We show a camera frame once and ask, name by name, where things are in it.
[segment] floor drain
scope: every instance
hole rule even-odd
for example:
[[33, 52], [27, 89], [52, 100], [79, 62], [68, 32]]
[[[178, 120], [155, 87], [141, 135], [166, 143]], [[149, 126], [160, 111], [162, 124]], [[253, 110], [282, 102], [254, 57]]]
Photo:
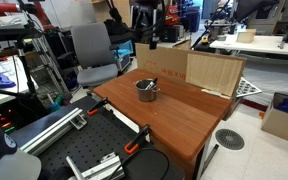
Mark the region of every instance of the floor drain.
[[220, 129], [215, 133], [216, 140], [224, 147], [231, 150], [240, 150], [244, 147], [243, 138], [229, 129]]

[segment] white tile floor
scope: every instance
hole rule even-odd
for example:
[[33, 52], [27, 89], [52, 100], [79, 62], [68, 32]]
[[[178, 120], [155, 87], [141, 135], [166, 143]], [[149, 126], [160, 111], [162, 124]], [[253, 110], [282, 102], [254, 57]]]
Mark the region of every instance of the white tile floor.
[[[137, 68], [134, 59], [128, 71]], [[73, 97], [74, 102], [86, 95], [87, 89], [80, 89]], [[114, 113], [134, 131], [138, 126], [123, 114]], [[262, 120], [259, 111], [245, 105], [239, 105], [227, 121], [221, 121], [210, 141], [209, 152], [215, 144], [215, 132], [230, 129], [239, 133], [245, 141], [241, 150], [229, 150], [221, 146], [202, 176], [202, 180], [286, 180], [288, 179], [288, 141], [270, 135], [261, 130]]]

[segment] white panel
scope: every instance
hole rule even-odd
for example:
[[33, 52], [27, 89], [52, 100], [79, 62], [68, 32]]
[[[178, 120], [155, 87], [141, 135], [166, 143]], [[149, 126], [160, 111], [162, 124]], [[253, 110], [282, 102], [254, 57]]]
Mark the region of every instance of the white panel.
[[66, 28], [96, 22], [90, 0], [48, 0], [41, 4], [54, 26]]

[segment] black stand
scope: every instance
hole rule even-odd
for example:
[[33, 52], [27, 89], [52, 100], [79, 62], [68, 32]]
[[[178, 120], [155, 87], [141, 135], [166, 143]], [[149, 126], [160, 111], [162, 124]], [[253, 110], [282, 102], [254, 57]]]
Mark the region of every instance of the black stand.
[[0, 94], [6, 94], [6, 95], [15, 96], [19, 98], [26, 98], [26, 99], [31, 99], [34, 96], [36, 96], [34, 83], [31, 79], [30, 70], [27, 66], [27, 62], [25, 59], [25, 54], [23, 50], [24, 49], [23, 40], [25, 38], [30, 38], [30, 39], [40, 38], [41, 36], [42, 36], [42, 33], [34, 28], [34, 23], [31, 20], [29, 20], [28, 24], [25, 25], [24, 28], [21, 28], [21, 29], [20, 28], [12, 28], [12, 29], [0, 28], [0, 41], [12, 41], [12, 40], [17, 41], [17, 49], [19, 53], [19, 58], [23, 63], [23, 68], [24, 68], [26, 79], [27, 79], [27, 86], [29, 89], [29, 93], [13, 93], [9, 91], [0, 90]]
[[23, 64], [25, 76], [27, 79], [27, 87], [29, 89], [29, 93], [14, 93], [14, 92], [10, 92], [10, 91], [0, 90], [0, 94], [15, 96], [15, 97], [24, 98], [24, 99], [31, 99], [36, 95], [36, 90], [35, 90], [34, 83], [33, 83], [32, 78], [31, 78], [30, 70], [27, 66], [27, 62], [26, 62], [26, 58], [25, 58], [25, 54], [24, 54], [24, 50], [23, 50], [24, 49], [23, 38], [20, 38], [17, 40], [17, 48], [18, 48], [19, 58]]

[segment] gray chair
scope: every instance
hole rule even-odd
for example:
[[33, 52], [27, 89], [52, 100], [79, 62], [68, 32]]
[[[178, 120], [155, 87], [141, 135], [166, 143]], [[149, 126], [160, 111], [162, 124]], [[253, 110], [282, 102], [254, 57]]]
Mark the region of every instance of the gray chair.
[[75, 53], [83, 68], [77, 75], [82, 86], [98, 86], [117, 77], [118, 69], [104, 23], [71, 28]]

